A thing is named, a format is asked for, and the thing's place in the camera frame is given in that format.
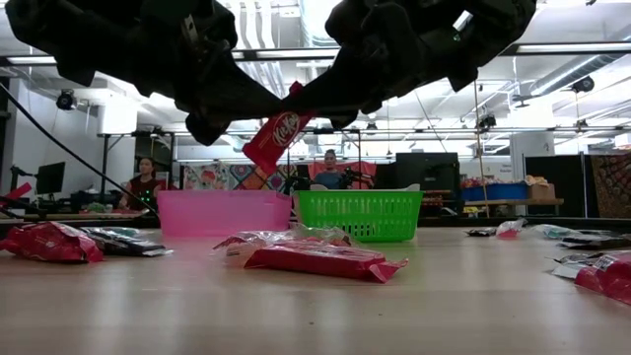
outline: red package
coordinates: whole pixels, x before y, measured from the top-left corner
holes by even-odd
[[[33,260],[103,261],[103,253],[85,233],[56,222],[11,229],[7,239],[0,241],[0,250],[3,249]]]
[[[575,284],[631,305],[631,251],[601,256],[579,271]]]
[[[289,89],[289,95],[296,95],[302,89],[303,85],[295,82]],[[244,145],[244,154],[266,174],[274,174],[276,162],[313,117],[312,114],[283,112],[270,118],[254,138]]]
[[[323,243],[288,242],[254,252],[245,268],[267,267],[386,283],[407,259],[387,261],[376,251]]]
[[[31,184],[28,182],[25,182],[22,184],[22,186],[14,189],[13,191],[9,192],[8,194],[5,195],[5,197],[7,198],[11,198],[13,200],[16,200],[22,196],[24,196],[25,194],[29,193],[29,191],[31,191],[33,188],[31,187]],[[0,207],[4,207],[7,204],[7,202],[4,201],[0,201]]]

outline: cardboard box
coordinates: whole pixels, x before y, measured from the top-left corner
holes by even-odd
[[[554,184],[548,185],[534,184],[528,187],[529,199],[555,199]]]

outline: person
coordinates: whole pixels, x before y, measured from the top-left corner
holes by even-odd
[[[342,173],[337,170],[337,157],[335,151],[329,149],[324,154],[325,170],[315,176],[314,182],[326,186],[328,189],[340,189],[342,186]]]
[[[151,158],[141,159],[138,164],[138,170],[140,171],[140,175],[130,180],[125,188],[143,201],[154,204],[158,191],[160,191],[160,184],[156,180],[154,160]],[[145,209],[142,203],[135,198],[131,198],[131,196],[126,193],[123,194],[118,205],[121,209],[134,211]]]

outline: kitkat logo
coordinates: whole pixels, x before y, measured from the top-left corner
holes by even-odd
[[[287,147],[300,128],[300,117],[293,112],[281,113],[274,123],[272,140],[279,147]]]

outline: green basket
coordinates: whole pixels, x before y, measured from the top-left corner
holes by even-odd
[[[341,228],[359,242],[414,238],[421,191],[299,191],[299,214],[308,227]]]

